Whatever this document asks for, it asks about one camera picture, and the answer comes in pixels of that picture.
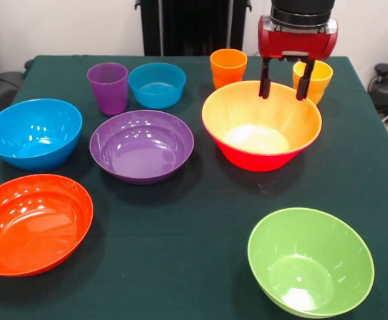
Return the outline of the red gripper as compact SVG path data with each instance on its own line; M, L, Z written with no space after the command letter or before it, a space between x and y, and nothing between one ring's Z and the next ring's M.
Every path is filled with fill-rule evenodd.
M338 23L331 18L327 24L313 29L294 29L274 23L270 16L261 16L258 24L258 51L263 57L259 96L269 97L271 78L269 67L271 59L284 57L306 58L295 64L296 71L303 74L299 77L296 98L302 101L307 98L315 60L328 58L336 45Z

